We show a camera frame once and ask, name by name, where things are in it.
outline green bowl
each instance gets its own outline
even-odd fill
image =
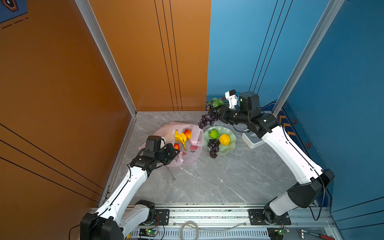
[[[225,155],[227,154],[230,150],[233,150],[236,146],[236,136],[233,134],[233,132],[231,130],[229,130],[228,128],[226,127],[222,127],[222,126],[213,126],[213,127],[210,127],[208,128],[205,133],[204,133],[204,147],[208,148],[208,143],[209,143],[209,140],[212,139],[210,136],[209,136],[209,132],[212,131],[213,129],[216,129],[219,133],[219,135],[221,136],[221,134],[228,134],[229,138],[231,139],[231,143],[229,145],[219,145],[219,153]]]

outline brown wall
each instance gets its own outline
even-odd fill
[[[0,28],[0,235],[68,239],[100,200],[131,116],[74,1],[28,1],[19,18]]]
[[[138,111],[204,110],[210,0],[90,3]]]

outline green plate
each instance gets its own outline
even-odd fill
[[[227,154],[230,150],[233,150],[236,146],[236,136],[233,134],[233,132],[231,130],[229,130],[228,128],[226,127],[222,127],[222,126],[213,126],[213,127],[210,127],[208,128],[205,133],[204,133],[204,147],[208,148],[208,143],[209,143],[209,140],[212,139],[210,136],[209,136],[209,132],[212,131],[213,129],[216,129],[219,133],[219,136],[221,136],[222,134],[226,133],[228,134],[229,138],[231,139],[231,143],[227,146],[224,146],[224,145],[219,145],[219,153],[225,155]]]

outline transparent plastic bag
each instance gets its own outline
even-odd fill
[[[177,157],[172,160],[172,162],[167,165],[168,167],[177,167],[181,164],[189,164],[196,166],[197,159],[203,150],[204,145],[204,137],[203,130],[199,128],[199,126],[195,124],[188,124],[182,122],[171,122],[164,126],[162,126],[159,130],[157,130],[153,135],[164,137],[166,144],[172,143],[175,144],[175,133],[178,131],[179,133],[184,132],[186,129],[191,131],[191,139],[187,139],[185,142],[185,146],[187,150],[184,149],[183,144],[177,142],[180,145],[180,153]],[[145,143],[139,147],[143,149],[145,147]]]

